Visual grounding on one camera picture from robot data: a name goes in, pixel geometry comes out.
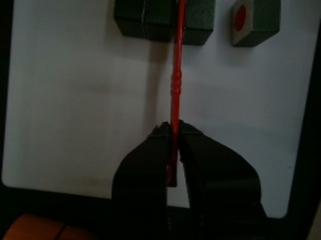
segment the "white surface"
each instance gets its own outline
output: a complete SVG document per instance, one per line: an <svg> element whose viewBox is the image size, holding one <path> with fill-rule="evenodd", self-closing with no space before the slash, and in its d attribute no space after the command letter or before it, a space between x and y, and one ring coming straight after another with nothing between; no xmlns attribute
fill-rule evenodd
<svg viewBox="0 0 321 240"><path fill-rule="evenodd" d="M217 1L208 44L185 47L181 116L251 162L281 218L321 2L283 0L281 32L253 49L232 46L232 6ZM15 1L7 186L110 198L121 160L170 119L173 45L124 37L112 15L108 0ZM170 205L189 206L181 165Z"/></svg>

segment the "green cube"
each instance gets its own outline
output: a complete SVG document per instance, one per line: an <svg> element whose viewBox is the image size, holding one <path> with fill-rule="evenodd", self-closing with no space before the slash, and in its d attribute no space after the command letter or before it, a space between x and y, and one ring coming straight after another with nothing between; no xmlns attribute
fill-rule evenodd
<svg viewBox="0 0 321 240"><path fill-rule="evenodd" d="M189 0L184 44L205 45L215 28L215 0Z"/></svg>
<svg viewBox="0 0 321 240"><path fill-rule="evenodd" d="M170 42L176 21L176 0L149 0L146 7L146 37Z"/></svg>
<svg viewBox="0 0 321 240"><path fill-rule="evenodd" d="M232 10L232 45L255 47L280 31L281 0L239 0Z"/></svg>
<svg viewBox="0 0 321 240"><path fill-rule="evenodd" d="M146 38L146 2L148 0L116 0L114 19L125 36Z"/></svg>

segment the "orange object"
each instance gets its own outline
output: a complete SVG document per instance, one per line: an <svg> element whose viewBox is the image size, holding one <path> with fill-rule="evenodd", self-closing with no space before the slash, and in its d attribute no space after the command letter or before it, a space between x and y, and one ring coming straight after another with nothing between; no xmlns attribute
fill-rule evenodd
<svg viewBox="0 0 321 240"><path fill-rule="evenodd" d="M170 126L173 134L172 158L169 165L169 179L168 186L177 187L177 157L178 157L178 129L180 129L180 97L182 85L182 42L185 34L185 20L186 20L186 0L178 2L178 20L176 31L176 45L174 45L174 63L172 74L172 106L170 106Z"/></svg>
<svg viewBox="0 0 321 240"><path fill-rule="evenodd" d="M13 223L3 240L98 240L98 237L67 223L26 214Z"/></svg>

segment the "red stick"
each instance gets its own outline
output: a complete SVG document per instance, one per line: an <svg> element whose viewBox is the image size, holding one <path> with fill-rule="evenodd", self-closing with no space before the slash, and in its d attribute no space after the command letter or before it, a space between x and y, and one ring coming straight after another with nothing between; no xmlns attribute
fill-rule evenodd
<svg viewBox="0 0 321 240"><path fill-rule="evenodd" d="M177 19L177 32L176 32L176 45L174 45L174 63L172 74L172 109L170 109L170 125L173 133L173 149L170 156L169 166L169 179L168 186L177 187L177 158L178 158L178 129L180 129L180 97L182 86L182 41L185 32L186 20L186 0L180 0L178 3L178 19Z"/></svg>

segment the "red circle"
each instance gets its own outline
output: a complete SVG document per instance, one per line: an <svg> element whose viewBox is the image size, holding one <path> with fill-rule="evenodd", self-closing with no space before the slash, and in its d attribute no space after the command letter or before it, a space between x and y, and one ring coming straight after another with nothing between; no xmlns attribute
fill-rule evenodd
<svg viewBox="0 0 321 240"><path fill-rule="evenodd" d="M235 27L237 31L241 31L247 22L247 7L243 5L236 13Z"/></svg>

